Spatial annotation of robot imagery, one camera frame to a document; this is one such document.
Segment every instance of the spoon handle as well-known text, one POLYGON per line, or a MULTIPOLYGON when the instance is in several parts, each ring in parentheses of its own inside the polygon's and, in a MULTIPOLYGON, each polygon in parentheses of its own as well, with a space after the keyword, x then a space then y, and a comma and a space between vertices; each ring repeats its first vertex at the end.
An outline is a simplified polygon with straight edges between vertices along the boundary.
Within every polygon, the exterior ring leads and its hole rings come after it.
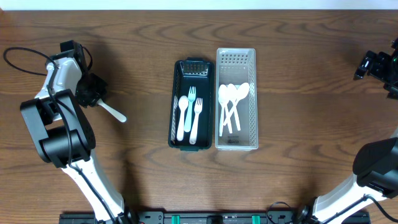
POLYGON ((190 132, 191 131, 191 124, 192 124, 192 104, 193 101, 189 101, 187 116, 185 117, 185 124, 184 124, 184 131, 190 132))
POLYGON ((195 113, 195 119, 193 119, 193 125, 191 130, 191 136, 189 137, 189 143, 195 144, 197 142, 198 137, 198 120, 199 120, 199 113, 195 113))
POLYGON ((184 139, 184 114, 185 110, 181 110, 180 121, 178 122, 177 128, 177 140, 182 141, 184 139))
POLYGON ((231 101, 231 102, 232 102, 231 112, 230 113, 228 111, 226 112, 224 125, 226 125, 227 122, 231 122, 232 114, 236 111, 236 105, 238 104, 238 101, 235 101, 235 102, 231 101))
POLYGON ((238 131, 241 130, 241 123, 239 122, 239 116, 238 116, 238 111, 236 110, 236 105, 238 104, 238 102, 236 101, 235 103, 233 103, 233 107, 232 107, 232 113, 235 115, 235 123, 236 123, 236 129, 238 129, 238 131))
POLYGON ((99 99, 97 101, 97 104, 102 106, 104 109, 106 109, 111 115, 113 115, 116 119, 118 119, 120 122, 124 123, 127 121, 127 118, 125 115, 122 113, 118 112, 117 110, 113 109, 112 107, 108 106, 102 99, 99 99))
POLYGON ((221 137, 223 135, 223 129, 224 129, 224 106, 221 105, 221 116, 220 116, 220 126, 218 129, 218 136, 221 137))
MULTIPOLYGON (((228 106, 225 106, 225 115, 226 115, 226 117, 228 117, 228 115, 229 115, 228 106)), ((226 121, 226 123, 228 124, 228 131, 229 131, 229 133, 232 134, 231 119, 226 118, 225 121, 226 121)))

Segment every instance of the cutlery tray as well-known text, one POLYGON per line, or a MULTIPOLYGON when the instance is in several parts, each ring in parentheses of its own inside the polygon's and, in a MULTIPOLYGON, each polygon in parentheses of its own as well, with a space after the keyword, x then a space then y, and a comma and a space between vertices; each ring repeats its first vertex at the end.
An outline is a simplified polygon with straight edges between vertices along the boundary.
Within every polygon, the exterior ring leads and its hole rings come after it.
MULTIPOLYGON (((170 109, 169 146, 182 151, 198 151, 208 149, 213 139, 213 93, 214 93, 214 64, 201 58, 187 58, 179 60, 174 65, 173 93, 170 109), (178 100, 181 96, 188 96, 191 86, 196 87, 196 98, 203 98, 203 108, 199 114, 198 135, 195 144, 189 143, 190 132, 184 132, 182 141, 178 141, 177 128, 180 119, 178 100)), ((195 102, 192 105, 192 124, 195 117, 195 102)))
POLYGON ((256 51, 254 49, 218 49, 216 76, 216 125, 215 139, 219 150, 250 151, 259 147, 257 121, 257 87, 256 87, 256 51), (236 88, 242 83, 249 83, 247 97, 240 100, 236 106, 241 130, 236 127, 235 118, 231 117, 233 133, 230 134, 227 125, 219 137, 221 105, 218 101, 218 88, 224 84, 234 84, 236 88))

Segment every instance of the green clamp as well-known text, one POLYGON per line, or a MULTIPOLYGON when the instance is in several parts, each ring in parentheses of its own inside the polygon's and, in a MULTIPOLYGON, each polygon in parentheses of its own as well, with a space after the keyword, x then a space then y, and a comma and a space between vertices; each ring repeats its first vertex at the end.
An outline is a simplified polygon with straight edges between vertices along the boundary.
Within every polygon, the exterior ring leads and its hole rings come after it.
POLYGON ((253 215, 251 217, 251 220, 252 220, 253 224, 261 224, 259 215, 253 215))
POLYGON ((172 216, 172 224, 180 224, 180 216, 179 215, 172 216))

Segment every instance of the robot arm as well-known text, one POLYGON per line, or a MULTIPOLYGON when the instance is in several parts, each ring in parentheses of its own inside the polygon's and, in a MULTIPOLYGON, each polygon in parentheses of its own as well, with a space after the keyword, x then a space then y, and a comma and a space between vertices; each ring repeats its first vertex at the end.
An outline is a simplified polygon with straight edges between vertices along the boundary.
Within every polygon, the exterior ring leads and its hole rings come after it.
POLYGON ((353 174, 297 217, 307 223, 342 223, 347 217, 376 201, 398 195, 398 138, 366 144, 358 152, 353 174))
POLYGON ((127 223, 126 220, 123 222, 123 198, 98 163, 94 132, 80 108, 80 105, 95 106, 106 93, 106 83, 96 75, 87 73, 80 44, 65 42, 61 44, 61 50, 62 53, 51 57, 56 65, 52 62, 46 64, 48 74, 43 88, 33 100, 21 104, 24 121, 39 156, 43 161, 61 168, 76 182, 100 223, 112 223, 112 220, 127 223), (55 106, 50 99, 48 85, 52 85, 51 94, 61 106, 55 106), (46 125, 61 119, 60 112, 68 124, 70 138, 65 126, 46 129, 46 125), (72 163, 68 165, 70 155, 72 163))
MULTIPOLYGON (((73 162, 72 165, 81 169, 85 177, 94 187, 96 193, 99 194, 103 199, 105 206, 107 206, 113 218, 117 219, 118 216, 123 216, 123 197, 106 177, 104 170, 96 158, 95 150, 91 150, 89 161, 79 160, 73 162)), ((97 220, 104 221, 110 220, 111 218, 109 217, 109 214, 107 213, 103 204, 99 201, 95 193, 89 188, 88 184, 83 179, 83 176, 69 166, 67 166, 67 168, 62 168, 62 171, 68 174, 76 182, 77 186, 79 186, 80 190, 83 192, 93 207, 95 218, 97 220)))

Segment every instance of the spoon bowl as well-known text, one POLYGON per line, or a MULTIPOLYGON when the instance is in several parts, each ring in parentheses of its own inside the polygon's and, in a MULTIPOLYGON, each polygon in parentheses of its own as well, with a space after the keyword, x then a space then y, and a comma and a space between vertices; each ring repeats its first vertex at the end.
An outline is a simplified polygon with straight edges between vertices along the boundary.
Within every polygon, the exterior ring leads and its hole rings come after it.
POLYGON ((218 88, 218 101, 220 104, 227 103, 229 101, 228 89, 226 85, 220 85, 218 88))
POLYGON ((234 84, 228 85, 228 96, 231 102, 235 102, 236 98, 238 97, 238 90, 234 84))
POLYGON ((185 110, 187 109, 189 104, 188 97, 187 96, 181 96, 180 100, 178 101, 178 107, 180 110, 185 110))
POLYGON ((243 83, 241 86, 239 86, 236 100, 239 101, 245 99, 245 97, 247 97, 247 95, 249 94, 249 90, 250 86, 248 83, 243 83))

